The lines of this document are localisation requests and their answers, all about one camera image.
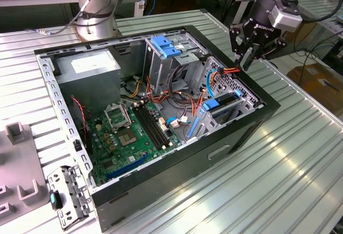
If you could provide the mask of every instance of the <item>blue plastic latch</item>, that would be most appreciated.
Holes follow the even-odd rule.
[[[205,111],[209,111],[211,108],[208,107],[207,104],[203,103],[203,108],[205,109]]]
[[[176,49],[174,46],[172,48],[163,49],[161,52],[165,58],[170,58],[181,54],[181,51]]]
[[[215,99],[211,99],[211,100],[205,101],[203,103],[203,106],[204,105],[207,105],[208,109],[212,109],[212,108],[216,108],[217,106],[219,106],[219,103]]]
[[[50,202],[55,203],[55,194],[53,193],[50,195]]]
[[[151,37],[151,41],[157,49],[159,47],[161,49],[169,48],[169,45],[172,44],[172,42],[165,38],[163,35]]]
[[[240,90],[238,90],[238,89],[235,90],[235,93],[236,93],[236,95],[237,95],[238,97],[241,97],[242,94],[243,94],[243,93],[242,93]]]
[[[181,54],[181,51],[176,49],[172,45],[172,42],[163,35],[151,37],[151,41],[165,58],[170,58]]]

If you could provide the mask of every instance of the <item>blue pcie slot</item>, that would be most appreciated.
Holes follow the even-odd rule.
[[[149,155],[150,154],[148,153],[147,155],[143,156],[141,159],[139,159],[139,160],[127,165],[127,166],[124,166],[124,167],[120,168],[119,170],[111,172],[110,174],[107,174],[106,175],[107,180],[118,177],[121,174],[128,172],[128,171],[132,170],[133,168],[138,167],[139,165],[144,163],[145,158],[148,157]]]

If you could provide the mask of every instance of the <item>blue cable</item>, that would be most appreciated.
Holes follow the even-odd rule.
[[[153,10],[155,9],[155,2],[156,2],[156,0],[154,0],[154,4],[152,5],[151,11],[148,13],[147,16],[149,16],[153,12]]]
[[[168,119],[168,120],[167,120],[167,125],[169,125],[173,120],[176,120],[176,118],[173,117],[173,118]]]
[[[211,97],[214,97],[214,94],[212,93],[211,87],[210,87],[210,76],[212,72],[217,71],[217,69],[211,69],[208,73],[207,73],[207,77],[206,77],[206,87],[207,87],[207,91],[210,94]]]

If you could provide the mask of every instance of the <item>cardboard box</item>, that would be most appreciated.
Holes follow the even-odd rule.
[[[287,77],[298,83],[301,69],[294,68]],[[343,81],[321,64],[305,66],[301,88],[337,117],[343,114]]]

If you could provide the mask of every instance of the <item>red cable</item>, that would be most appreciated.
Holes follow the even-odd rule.
[[[86,133],[87,133],[87,130],[86,130],[86,119],[85,119],[84,109],[82,109],[82,105],[80,104],[80,102],[79,102],[76,98],[71,97],[71,99],[73,99],[73,101],[77,103],[77,105],[79,106],[79,108],[80,108],[80,110],[81,110],[82,120],[83,120],[83,122],[84,122],[85,142],[86,142]]]

